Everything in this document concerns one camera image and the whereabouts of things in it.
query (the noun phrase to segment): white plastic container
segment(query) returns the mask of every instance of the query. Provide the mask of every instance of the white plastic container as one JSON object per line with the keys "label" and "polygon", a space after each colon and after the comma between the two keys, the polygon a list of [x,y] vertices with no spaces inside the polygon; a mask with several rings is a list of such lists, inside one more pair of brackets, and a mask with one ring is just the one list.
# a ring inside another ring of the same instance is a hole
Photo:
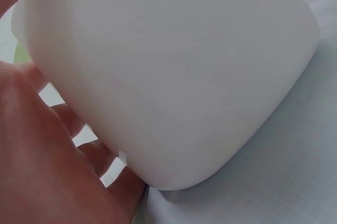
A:
{"label": "white plastic container", "polygon": [[223,166],[319,40],[305,0],[21,0],[13,31],[73,110],[163,190]]}

